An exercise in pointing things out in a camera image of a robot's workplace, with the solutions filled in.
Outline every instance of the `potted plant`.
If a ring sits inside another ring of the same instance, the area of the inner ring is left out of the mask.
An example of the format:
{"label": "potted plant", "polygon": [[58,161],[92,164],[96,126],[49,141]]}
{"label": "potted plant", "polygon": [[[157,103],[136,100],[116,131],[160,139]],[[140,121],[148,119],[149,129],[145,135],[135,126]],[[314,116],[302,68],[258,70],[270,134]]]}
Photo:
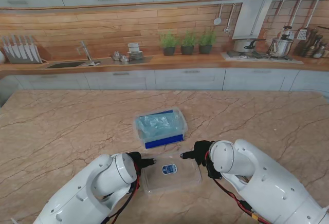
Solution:
{"label": "potted plant", "polygon": [[160,35],[161,45],[163,47],[163,55],[171,56],[175,52],[178,39],[170,31],[167,34]]}
{"label": "potted plant", "polygon": [[195,43],[196,43],[196,37],[194,33],[186,31],[186,34],[181,43],[181,53],[186,55],[191,55],[193,53]]}
{"label": "potted plant", "polygon": [[216,35],[214,31],[208,31],[202,34],[199,39],[199,53],[209,54],[212,45],[216,42]]}

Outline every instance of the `kitchen counter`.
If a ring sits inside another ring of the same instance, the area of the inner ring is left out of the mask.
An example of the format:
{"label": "kitchen counter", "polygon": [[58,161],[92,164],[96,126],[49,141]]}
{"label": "kitchen counter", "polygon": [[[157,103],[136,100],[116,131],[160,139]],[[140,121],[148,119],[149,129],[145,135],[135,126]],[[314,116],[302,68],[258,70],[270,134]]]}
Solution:
{"label": "kitchen counter", "polygon": [[[185,141],[145,150],[133,117],[172,106],[187,121]],[[320,205],[329,204],[329,104],[318,93],[20,90],[1,112],[1,224],[11,217],[33,223],[47,200],[101,154],[168,153],[205,139],[250,141]],[[116,223],[256,223],[201,171],[198,186],[150,196],[139,189]]]}
{"label": "kitchen counter", "polygon": [[99,66],[80,66],[71,68],[46,67],[54,62],[40,64],[3,64],[0,65],[0,79],[7,75],[16,74],[59,74],[59,73],[82,73],[82,72],[107,72],[107,71],[129,71],[129,70],[155,70],[155,69],[180,69],[180,68],[218,68],[218,67],[247,67],[247,68],[279,68],[279,69],[301,69],[329,71],[329,58],[310,59],[294,57],[304,64],[277,63],[277,62],[241,62],[225,61],[219,53],[209,55],[177,54],[171,57],[154,55],[149,61],[140,64],[114,64],[109,61]]}

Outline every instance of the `blue label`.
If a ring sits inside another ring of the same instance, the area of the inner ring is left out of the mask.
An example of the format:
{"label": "blue label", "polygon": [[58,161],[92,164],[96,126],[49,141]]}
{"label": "blue label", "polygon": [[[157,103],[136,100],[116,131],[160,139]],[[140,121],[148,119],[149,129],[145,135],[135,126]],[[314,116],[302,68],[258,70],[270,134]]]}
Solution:
{"label": "blue label", "polygon": [[177,167],[175,164],[169,164],[162,167],[163,174],[175,174],[177,172]]}

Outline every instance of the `wooden countertop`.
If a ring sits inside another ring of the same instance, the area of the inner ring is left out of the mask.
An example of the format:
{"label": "wooden countertop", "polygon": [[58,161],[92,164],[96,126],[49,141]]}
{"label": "wooden countertop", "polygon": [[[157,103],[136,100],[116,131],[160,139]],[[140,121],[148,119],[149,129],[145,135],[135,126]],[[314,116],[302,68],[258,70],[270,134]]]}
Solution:
{"label": "wooden countertop", "polygon": [[129,70],[155,70],[155,69],[180,69],[180,68],[220,68],[220,67],[243,67],[243,68],[277,68],[277,69],[300,69],[329,71],[329,58],[310,59],[294,57],[304,64],[276,63],[276,62],[240,62],[225,61],[219,53],[209,55],[177,54],[171,57],[164,55],[154,55],[149,62],[140,64],[101,64],[99,66],[85,66],[72,68],[52,68],[46,69],[48,64],[3,64],[0,65],[0,78],[15,74],[61,74],[61,73],[82,73],[82,72],[107,72],[107,71],[129,71]]}

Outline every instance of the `kitchen island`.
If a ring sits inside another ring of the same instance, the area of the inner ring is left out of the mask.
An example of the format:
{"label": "kitchen island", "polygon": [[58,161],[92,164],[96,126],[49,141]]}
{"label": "kitchen island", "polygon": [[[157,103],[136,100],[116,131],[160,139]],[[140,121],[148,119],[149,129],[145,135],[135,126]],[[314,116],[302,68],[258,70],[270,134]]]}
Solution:
{"label": "kitchen island", "polygon": [[[185,141],[146,150],[134,116],[173,106],[187,121]],[[322,207],[329,204],[329,104],[315,92],[20,90],[1,112],[1,224],[11,217],[33,223],[101,154],[168,153],[197,140],[244,138],[297,176]],[[198,186],[149,196],[139,189],[116,223],[256,223],[201,171]]]}

